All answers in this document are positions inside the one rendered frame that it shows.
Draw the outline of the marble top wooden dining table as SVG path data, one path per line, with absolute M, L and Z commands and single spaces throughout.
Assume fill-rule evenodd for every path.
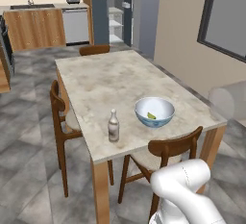
M 109 160 L 142 151 L 152 139 L 182 137 L 202 126 L 200 158 L 213 165 L 227 120 L 212 115 L 209 106 L 136 51 L 60 59 L 56 65 L 90 154 L 97 224 L 110 224 Z M 148 128 L 135 116 L 135 102 L 148 96 L 173 104 L 175 115 L 167 125 Z M 109 141 L 112 109 L 119 122 L 117 142 Z

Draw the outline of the pale liquor bottle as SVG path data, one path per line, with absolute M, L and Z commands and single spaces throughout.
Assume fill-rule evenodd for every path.
M 109 141 L 117 142 L 119 140 L 119 122 L 116 117 L 116 109 L 111 110 L 111 118 L 108 123 Z

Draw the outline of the white and blue bowl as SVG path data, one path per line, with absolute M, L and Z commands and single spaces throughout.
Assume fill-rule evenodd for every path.
M 148 118 L 148 112 L 153 114 L 156 119 Z M 144 125 L 151 128 L 158 128 L 167 124 L 174 114 L 174 106 L 160 97 L 144 97 L 135 103 L 135 115 Z

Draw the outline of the grey fridge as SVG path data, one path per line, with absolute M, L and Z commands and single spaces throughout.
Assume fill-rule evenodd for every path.
M 95 44 L 123 41 L 153 59 L 160 0 L 91 0 Z

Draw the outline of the clear glass cup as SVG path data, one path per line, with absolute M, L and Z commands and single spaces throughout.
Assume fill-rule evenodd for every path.
M 209 91 L 209 101 L 213 114 L 246 122 L 246 81 L 213 87 Z

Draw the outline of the wooden side cabinet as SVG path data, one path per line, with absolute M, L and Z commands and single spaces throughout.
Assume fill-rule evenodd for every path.
M 6 93 L 10 90 L 10 71 L 5 59 L 3 47 L 0 46 L 0 93 Z

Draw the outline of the dark wooden chair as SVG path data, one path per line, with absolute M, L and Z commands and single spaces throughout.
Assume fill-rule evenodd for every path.
M 62 184 L 64 196 L 68 196 L 66 161 L 65 161 L 65 142 L 69 139 L 82 137 L 83 133 L 73 111 L 69 111 L 66 115 L 61 115 L 65 110 L 65 103 L 59 96 L 59 83 L 54 80 L 50 88 L 50 101 L 54 124 L 54 133 L 57 147 L 59 169 L 61 170 Z M 70 133 L 62 130 L 62 123 L 71 129 Z
M 148 143 L 148 148 L 132 153 L 124 157 L 121 183 L 118 195 L 118 203 L 122 202 L 125 185 L 145 178 L 150 181 L 151 175 L 162 167 L 178 163 L 182 160 L 182 154 L 189 152 L 191 159 L 196 158 L 197 140 L 202 133 L 203 127 L 199 126 L 195 131 L 187 136 L 167 139 L 167 140 L 151 140 Z M 140 170 L 139 174 L 128 177 L 128 167 L 130 160 L 133 160 L 135 165 Z
M 110 47 L 106 44 L 103 45 L 88 45 L 81 47 L 79 53 L 81 56 L 97 55 L 109 53 Z

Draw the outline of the white dishwasher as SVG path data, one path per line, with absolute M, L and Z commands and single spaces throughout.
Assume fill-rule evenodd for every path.
M 62 20 L 67 44 L 89 41 L 86 9 L 63 10 Z

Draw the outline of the wooden base cabinets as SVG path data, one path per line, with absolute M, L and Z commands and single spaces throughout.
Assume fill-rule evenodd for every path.
M 13 51 L 64 46 L 61 9 L 4 12 Z

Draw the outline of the black stove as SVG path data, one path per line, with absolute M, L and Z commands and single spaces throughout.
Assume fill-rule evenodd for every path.
M 0 42 L 6 57 L 7 65 L 10 74 L 14 75 L 14 56 L 12 54 L 12 46 L 8 35 L 8 25 L 5 22 L 4 16 L 0 15 Z

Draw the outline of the dark sink basin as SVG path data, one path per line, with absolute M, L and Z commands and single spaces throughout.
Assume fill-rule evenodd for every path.
M 11 10 L 55 8 L 53 4 L 13 5 Z

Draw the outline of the large dark framed window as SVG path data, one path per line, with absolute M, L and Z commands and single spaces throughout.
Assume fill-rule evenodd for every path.
M 197 41 L 246 63 L 246 0 L 205 0 Z

